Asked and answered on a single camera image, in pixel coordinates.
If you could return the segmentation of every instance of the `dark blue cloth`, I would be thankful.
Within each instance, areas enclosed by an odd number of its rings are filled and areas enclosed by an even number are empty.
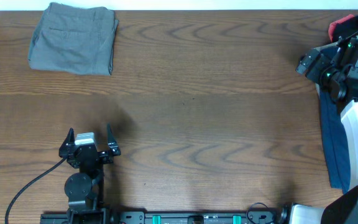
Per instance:
[[[327,57],[333,57],[337,47],[321,51]],[[336,105],[332,102],[329,93],[320,90],[320,120],[321,137],[323,139],[324,156],[328,168],[331,187],[342,189],[343,193],[349,190],[351,181],[351,165],[349,148],[341,116]]]

